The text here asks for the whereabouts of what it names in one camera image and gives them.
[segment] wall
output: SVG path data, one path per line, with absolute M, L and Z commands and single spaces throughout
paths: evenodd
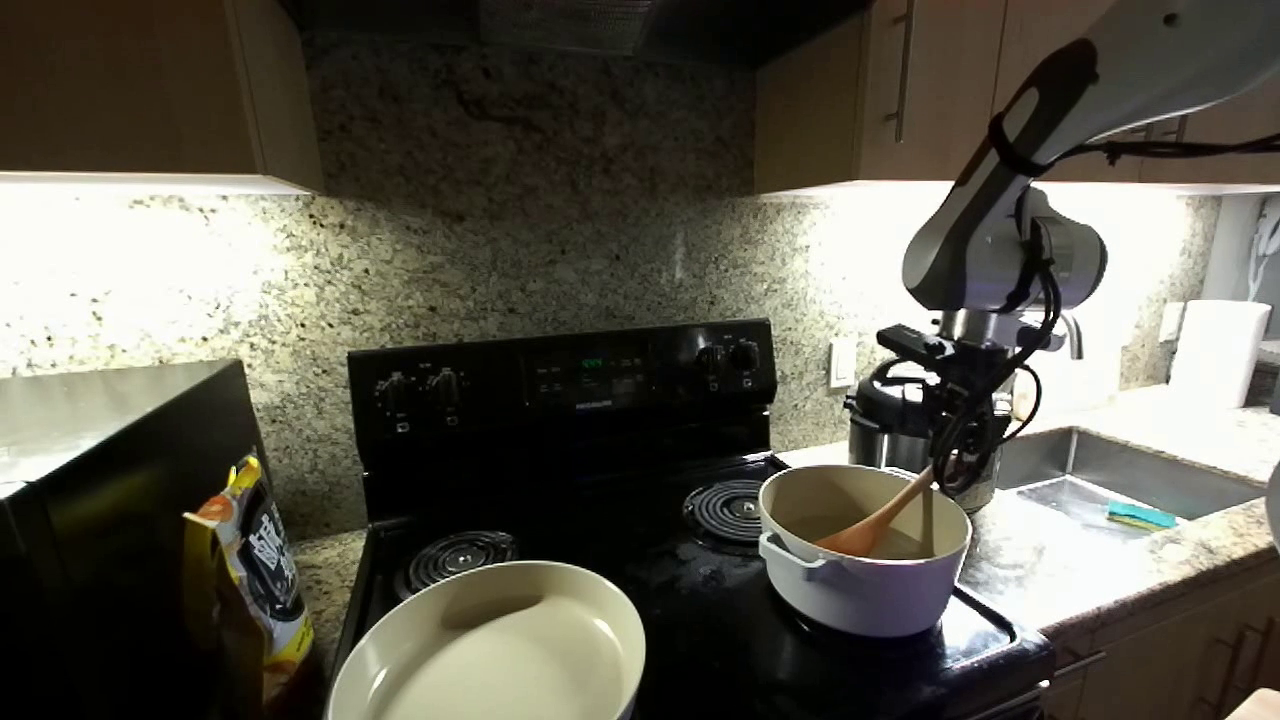
M 747 197 L 747 72 L 312 35 L 312 99 L 325 197 L 0 197 L 0 377 L 246 355 L 283 524 L 325 537 L 363 524 L 353 350 L 769 317 L 797 450 L 846 441 L 831 336 L 869 369 L 924 326 L 897 274 L 940 187 Z M 1094 350 L 1147 386 L 1218 202 L 1063 210 L 1114 237 Z

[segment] countertop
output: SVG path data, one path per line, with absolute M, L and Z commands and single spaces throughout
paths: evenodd
M 1192 524 L 1155 532 L 1131 546 L 1130 552 L 1094 552 L 1087 546 L 1082 546 L 1082 552 L 1061 562 L 1068 568 L 1052 573 L 1058 586 L 1037 586 L 1034 597 L 999 597 L 999 568 L 986 568 L 986 586 L 987 593 L 996 593 L 994 601 L 999 614 L 1014 614 L 1016 622 L 1042 630 L 1050 642 L 1082 642 L 1106 626 L 1152 610 L 1155 601 L 1176 601 L 1185 587 L 1192 587 L 1198 577 L 1278 563 L 1278 542 L 1265 514 L 1265 486 L 1280 462 L 1280 415 L 1269 415 L 1265 410 L 1182 411 L 1160 390 L 1152 390 L 1124 394 L 1119 399 L 1096 411 L 1042 419 L 1029 433 L 1061 425 L 1078 425 L 1108 441 L 1232 473 L 1240 481 L 1261 486 L 1261 496 L 1229 514 L 1214 514 Z M 850 462 L 846 444 L 797 450 L 782 455 L 790 465 Z M 1045 562 L 1016 552 L 1019 516 L 1004 514 L 999 493 L 987 509 L 978 514 L 978 537 L 980 546 L 999 546 L 1007 577 L 1019 577 L 1029 563 Z M 363 532 L 341 532 L 291 550 L 327 673 L 336 673 L 332 648 L 346 626 L 346 605 L 358 579 L 359 550 Z

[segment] metal pot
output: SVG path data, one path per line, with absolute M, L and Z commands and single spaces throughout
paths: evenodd
M 822 546 L 907 486 L 905 473 L 859 465 L 784 470 L 760 486 L 760 562 L 769 586 L 809 622 L 851 636 L 928 633 L 971 546 L 968 514 L 936 489 L 907 505 L 875 558 Z
M 327 720 L 630 715 L 644 673 L 635 605 L 606 577 L 510 562 L 419 587 L 341 664 Z

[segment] stovetop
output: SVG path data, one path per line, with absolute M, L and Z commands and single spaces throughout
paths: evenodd
M 654 361 L 688 350 L 688 327 L 633 333 L 625 350 L 644 345 L 657 353 L 639 353 L 639 361 L 635 353 L 614 353 L 609 369 L 615 373 L 606 373 L 606 380 L 625 377 L 625 386 L 609 390 L 639 398 L 614 415 L 597 415 L 602 398 L 615 398 L 602 394 L 597 373 L 602 350 L 615 350 L 609 336 L 594 336 L 594 345 L 544 342 L 536 353 L 514 353 L 514 345 L 500 345 L 500 353 L 474 350 L 482 361 L 460 361 L 451 350 L 449 373 L 469 377 L 466 390 L 478 390 L 486 377 L 478 365 L 489 365 L 489 377 L 519 377 L 519 355 L 557 355 L 551 373 L 523 377 L 551 377 L 557 394 L 574 398 L 574 406 L 594 399 L 594 410 L 561 415 L 544 415 L 544 406 L 523 406 L 519 398 L 527 394 L 518 394 L 510 415 L 523 415 L 519 425 L 494 419 L 506 411 L 489 410 L 489 433 L 469 433 L 466 394 L 449 406 L 455 425 L 439 419 L 439 394 L 434 394 L 427 415 L 416 415 L 423 406 L 409 410 L 405 398 L 398 406 L 358 398 L 358 435 L 363 435 L 359 453 L 369 453 L 363 465 L 373 470 L 363 476 L 373 524 L 341 657 L 423 586 L 482 562 L 518 558 L 585 563 L 633 597 L 647 636 L 633 720 L 980 715 L 1037 691 L 1052 673 L 1045 636 L 1014 626 L 966 587 L 952 593 L 931 633 L 907 642 L 863 642 L 822 630 L 772 593 L 755 558 L 755 489 L 784 470 L 769 453 L 769 326 L 698 333 L 720 336 L 732 350 L 747 336 L 755 355 L 754 365 L 739 355 L 732 373 L 693 365 L 702 386 L 688 386 L 683 373 L 671 373 L 683 369 L 679 361 Z M 594 350 L 594 373 L 581 373 L 594 390 L 564 390 L 564 369 L 570 361 L 581 369 L 581 350 Z M 405 369 L 439 377 L 437 350 L 363 361 L 376 373 L 353 365 L 353 394 L 390 390 L 381 380 L 405 377 Z M 381 411 L 373 425 L 369 415 L 359 419 L 359 410 L 392 410 L 392 415 Z

